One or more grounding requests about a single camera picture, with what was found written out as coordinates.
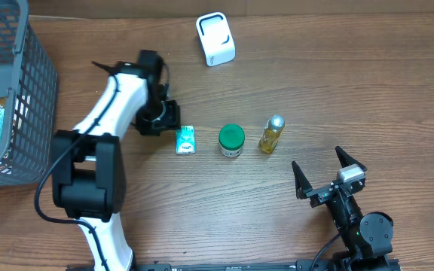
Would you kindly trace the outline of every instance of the white robotic arm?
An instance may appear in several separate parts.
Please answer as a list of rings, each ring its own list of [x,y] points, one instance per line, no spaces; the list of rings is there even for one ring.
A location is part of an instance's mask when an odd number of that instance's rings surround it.
[[[126,190],[120,141],[134,117],[142,135],[158,136],[164,130],[179,129],[180,110],[175,101],[167,101],[167,88],[159,84],[163,60],[156,52],[143,50],[137,63],[97,65],[110,73],[105,92],[73,131],[58,131],[53,137],[53,160],[63,156],[53,171],[53,201],[70,218],[95,230],[104,257],[100,258],[95,236],[79,224],[95,266],[72,270],[129,271],[136,263],[120,219]],[[79,139],[84,132],[84,139]],[[77,139],[81,142],[74,151],[64,155]],[[73,166],[85,160],[95,162],[96,170]]]

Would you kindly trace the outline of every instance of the green can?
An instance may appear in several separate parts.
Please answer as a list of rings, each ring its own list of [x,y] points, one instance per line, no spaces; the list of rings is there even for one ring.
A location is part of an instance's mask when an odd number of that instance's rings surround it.
[[[237,157],[242,153],[246,134],[237,124],[227,124],[219,133],[219,150],[226,157]]]

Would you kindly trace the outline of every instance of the teal package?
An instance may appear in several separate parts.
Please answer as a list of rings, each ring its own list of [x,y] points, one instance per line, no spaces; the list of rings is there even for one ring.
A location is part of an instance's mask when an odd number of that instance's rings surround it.
[[[177,138],[177,154],[195,154],[195,131],[193,126],[182,126],[175,131]]]

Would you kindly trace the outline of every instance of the basket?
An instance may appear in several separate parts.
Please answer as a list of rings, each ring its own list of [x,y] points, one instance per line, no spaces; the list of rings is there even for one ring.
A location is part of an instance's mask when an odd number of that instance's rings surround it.
[[[49,163],[58,77],[28,14],[26,0],[0,0],[0,185],[36,182]]]

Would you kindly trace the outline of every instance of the wooden table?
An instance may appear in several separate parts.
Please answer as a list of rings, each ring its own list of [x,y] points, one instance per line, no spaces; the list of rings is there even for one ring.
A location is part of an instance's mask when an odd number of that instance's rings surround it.
[[[132,61],[157,50],[170,65],[182,124],[197,153],[176,156],[172,132],[123,140],[121,212],[140,263],[258,263],[312,258],[336,229],[326,208],[295,198],[291,161],[314,187],[340,168],[334,147],[368,166],[356,195],[363,213],[395,221],[403,270],[434,269],[434,14],[230,18],[233,62],[206,67],[195,18],[34,22],[60,73],[57,129],[71,129],[105,89],[91,60]],[[286,129],[272,155],[257,143],[265,122]],[[219,129],[238,123],[244,153],[223,157]],[[0,187],[0,270],[63,270],[92,263],[76,226],[50,224],[32,205],[35,185]],[[53,205],[47,185],[41,204]],[[344,249],[336,242],[325,257]]]

